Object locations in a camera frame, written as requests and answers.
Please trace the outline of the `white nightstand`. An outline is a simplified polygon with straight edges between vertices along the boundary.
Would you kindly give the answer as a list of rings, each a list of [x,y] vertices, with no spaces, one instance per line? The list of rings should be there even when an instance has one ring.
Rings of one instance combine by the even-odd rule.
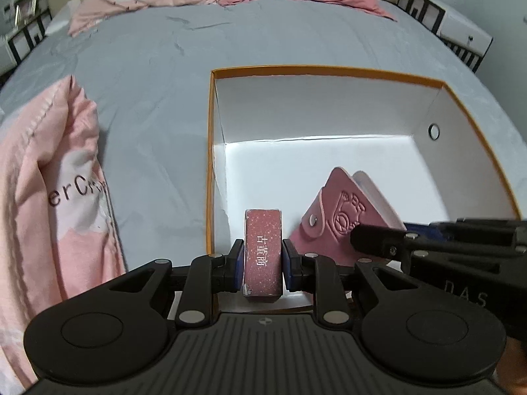
[[[1,36],[1,75],[12,72],[45,38],[53,19],[44,0],[16,0],[10,5],[14,27]]]
[[[493,37],[465,15],[441,0],[398,0],[397,6],[438,37],[473,73],[476,73]]]

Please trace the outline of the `white nightstand left side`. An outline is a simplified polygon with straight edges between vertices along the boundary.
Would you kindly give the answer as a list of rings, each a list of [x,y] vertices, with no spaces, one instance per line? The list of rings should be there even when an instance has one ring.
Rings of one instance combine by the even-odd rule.
[[[12,72],[45,38],[53,19],[44,0],[16,0],[10,5],[14,27],[1,36],[1,75]]]

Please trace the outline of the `pink glitter small box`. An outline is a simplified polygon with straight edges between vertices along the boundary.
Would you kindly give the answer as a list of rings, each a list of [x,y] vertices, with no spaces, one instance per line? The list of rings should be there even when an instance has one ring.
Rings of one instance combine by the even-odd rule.
[[[247,210],[242,293],[246,298],[276,300],[283,293],[282,225],[279,210]]]

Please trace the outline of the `white nightstand right side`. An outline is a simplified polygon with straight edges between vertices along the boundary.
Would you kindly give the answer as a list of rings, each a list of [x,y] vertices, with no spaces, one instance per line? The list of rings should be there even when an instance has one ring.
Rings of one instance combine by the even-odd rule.
[[[397,6],[438,37],[473,73],[476,73],[493,37],[465,15],[441,0],[398,0]]]

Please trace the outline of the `pink quilt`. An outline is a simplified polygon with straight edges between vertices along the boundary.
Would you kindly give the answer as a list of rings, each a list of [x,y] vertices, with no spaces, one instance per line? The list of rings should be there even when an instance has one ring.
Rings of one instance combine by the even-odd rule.
[[[41,311],[125,271],[96,104],[72,76],[1,125],[1,391],[36,380],[23,347]]]

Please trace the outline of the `orange cardboard box white inside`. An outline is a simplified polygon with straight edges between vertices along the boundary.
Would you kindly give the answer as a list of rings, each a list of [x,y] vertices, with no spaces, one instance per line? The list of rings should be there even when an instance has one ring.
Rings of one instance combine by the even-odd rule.
[[[474,112],[439,79],[312,65],[215,69],[207,129],[206,250],[243,236],[249,209],[291,234],[341,167],[364,171],[408,222],[521,219],[513,185]]]

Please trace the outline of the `pink leather key pouch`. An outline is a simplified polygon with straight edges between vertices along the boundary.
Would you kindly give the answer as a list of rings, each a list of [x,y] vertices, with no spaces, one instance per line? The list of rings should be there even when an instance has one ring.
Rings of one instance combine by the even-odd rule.
[[[305,212],[290,241],[300,254],[317,253],[340,266],[374,261],[350,244],[350,232],[358,225],[404,230],[405,225],[364,171],[350,175],[341,167],[331,170],[326,184]]]

